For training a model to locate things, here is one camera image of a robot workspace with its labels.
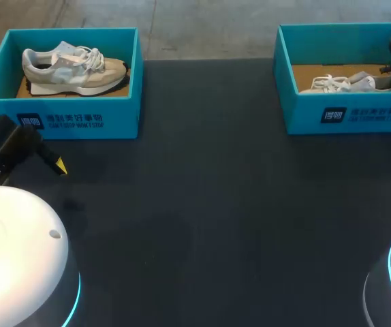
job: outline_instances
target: sneaker sole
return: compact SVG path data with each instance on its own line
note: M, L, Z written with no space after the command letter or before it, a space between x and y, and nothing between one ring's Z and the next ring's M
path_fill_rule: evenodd
M67 93L74 92L80 95L97 95L101 93L105 93L106 91L112 89L116 85L120 84L120 82L124 78L120 78L115 82L104 85L102 87L76 87L74 85L66 85L66 84L37 84L31 83L31 94L32 95L54 95L59 93Z

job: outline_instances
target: white dome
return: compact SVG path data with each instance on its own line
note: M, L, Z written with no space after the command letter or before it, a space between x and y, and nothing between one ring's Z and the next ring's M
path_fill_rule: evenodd
M65 228L39 197L0 187L0 327L12 327L53 293L68 257Z

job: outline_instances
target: teal shoe box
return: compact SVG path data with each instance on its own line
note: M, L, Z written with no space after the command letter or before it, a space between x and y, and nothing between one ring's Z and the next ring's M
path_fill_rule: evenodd
M49 51L61 41L98 48L105 57L125 61L131 69L128 96L16 99L24 76L23 50ZM0 114L35 125L47 140L136 138L142 75L137 29L9 30L0 46Z
M293 65L389 64L390 39L391 23L281 25L273 69L287 132L391 132L391 92L299 94L292 71Z

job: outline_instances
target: white shoelace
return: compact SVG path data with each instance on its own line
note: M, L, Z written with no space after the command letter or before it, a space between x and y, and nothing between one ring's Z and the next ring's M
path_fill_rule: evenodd
M349 89L350 81L347 77L332 77L332 75L315 77L312 81L311 88L323 89L328 93L335 93L342 89Z
M85 71L91 70L100 70L105 66L105 59L103 54L97 48L87 48L86 46L78 46L77 49L83 50L82 54L79 56L80 60L78 63L73 64L73 66L79 66L86 64L87 67Z

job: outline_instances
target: cardboard insert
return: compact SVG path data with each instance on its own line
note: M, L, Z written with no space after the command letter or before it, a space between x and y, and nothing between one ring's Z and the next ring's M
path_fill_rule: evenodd
M367 72L374 76L387 76L390 74L381 74L381 65L293 65L292 71L296 80L298 92L311 88L312 80L315 77L326 76L350 77L360 72Z
M130 69L127 71L127 76L130 77ZM105 93L102 95L98 95L99 97L127 97L129 95L129 79L127 79L127 82L121 85L122 87L111 91L109 93ZM28 98L51 98L51 97L81 97L81 95L76 93L60 93L60 94L54 94L54 95L32 95L27 87L27 81L26 76L23 76L23 79L20 83L20 88L17 92L17 99L28 99Z

